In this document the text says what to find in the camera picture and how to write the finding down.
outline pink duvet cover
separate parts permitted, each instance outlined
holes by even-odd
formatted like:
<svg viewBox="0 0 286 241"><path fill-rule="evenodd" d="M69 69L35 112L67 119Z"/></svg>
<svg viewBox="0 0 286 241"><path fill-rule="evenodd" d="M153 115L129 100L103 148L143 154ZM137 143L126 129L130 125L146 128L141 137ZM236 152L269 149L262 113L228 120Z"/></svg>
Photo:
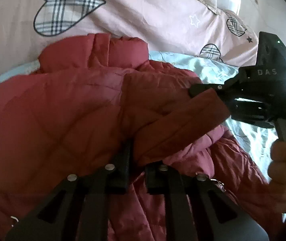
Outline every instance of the pink duvet cover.
<svg viewBox="0 0 286 241"><path fill-rule="evenodd" d="M256 62L258 38L232 12L197 0L0 0L0 74L33 61L50 43L87 33L139 37L149 50Z"/></svg>

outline pink bedding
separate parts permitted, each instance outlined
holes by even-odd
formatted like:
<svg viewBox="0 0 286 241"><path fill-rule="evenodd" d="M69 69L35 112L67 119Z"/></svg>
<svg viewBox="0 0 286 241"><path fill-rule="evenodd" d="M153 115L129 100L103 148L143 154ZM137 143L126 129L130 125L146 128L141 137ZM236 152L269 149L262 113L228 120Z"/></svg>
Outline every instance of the pink bedding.
<svg viewBox="0 0 286 241"><path fill-rule="evenodd" d="M197 0L0 0L0 74L54 41L100 32L139 37L149 50L256 62L255 33L232 12L215 15Z"/></svg>

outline jacket sleeve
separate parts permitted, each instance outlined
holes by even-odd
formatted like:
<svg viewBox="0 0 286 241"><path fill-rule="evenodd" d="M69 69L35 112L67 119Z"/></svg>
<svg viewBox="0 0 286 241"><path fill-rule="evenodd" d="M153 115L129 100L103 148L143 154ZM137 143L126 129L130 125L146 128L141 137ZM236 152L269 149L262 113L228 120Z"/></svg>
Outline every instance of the jacket sleeve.
<svg viewBox="0 0 286 241"><path fill-rule="evenodd" d="M223 182L238 205L274 238L282 225L282 214L273 212L275 201L268 191L268 182L249 154L229 131L210 147L210 152L215 179Z"/></svg>
<svg viewBox="0 0 286 241"><path fill-rule="evenodd" d="M139 130L135 136L134 159L144 166L175 154L213 130L229 115L215 91L206 90Z"/></svg>

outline finger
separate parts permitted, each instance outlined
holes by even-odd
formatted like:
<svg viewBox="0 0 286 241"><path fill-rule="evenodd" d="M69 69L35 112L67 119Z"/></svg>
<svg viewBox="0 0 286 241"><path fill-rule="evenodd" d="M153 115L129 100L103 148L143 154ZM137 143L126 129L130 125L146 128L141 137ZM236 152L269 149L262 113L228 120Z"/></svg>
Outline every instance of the finger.
<svg viewBox="0 0 286 241"><path fill-rule="evenodd" d="M271 159L286 161L286 142L276 140L271 146Z"/></svg>
<svg viewBox="0 0 286 241"><path fill-rule="evenodd" d="M278 183L286 183L286 162L272 161L268 168L268 176Z"/></svg>
<svg viewBox="0 0 286 241"><path fill-rule="evenodd" d="M275 200L286 201L286 184L279 184L272 180L269 183L269 190Z"/></svg>
<svg viewBox="0 0 286 241"><path fill-rule="evenodd" d="M276 213L286 213L286 203L284 202L277 202L274 211Z"/></svg>

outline black bracket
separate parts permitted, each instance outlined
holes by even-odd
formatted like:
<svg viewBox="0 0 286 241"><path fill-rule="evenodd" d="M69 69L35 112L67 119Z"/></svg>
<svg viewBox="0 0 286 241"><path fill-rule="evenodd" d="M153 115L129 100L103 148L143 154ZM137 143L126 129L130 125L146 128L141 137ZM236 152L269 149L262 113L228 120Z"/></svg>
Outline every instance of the black bracket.
<svg viewBox="0 0 286 241"><path fill-rule="evenodd" d="M269 240L207 175L180 175L162 162L147 165L145 173L148 193L165 197L167 241Z"/></svg>
<svg viewBox="0 0 286 241"><path fill-rule="evenodd" d="M224 84L194 84L189 93L194 97L209 88L224 101L232 119L275 127L286 142L286 47L276 35L260 32L255 66L240 67ZM286 221L277 240L286 241Z"/></svg>
<svg viewBox="0 0 286 241"><path fill-rule="evenodd" d="M94 174L69 175L35 210L15 224L5 240L107 241L108 195L126 193L131 154L129 141L110 164Z"/></svg>

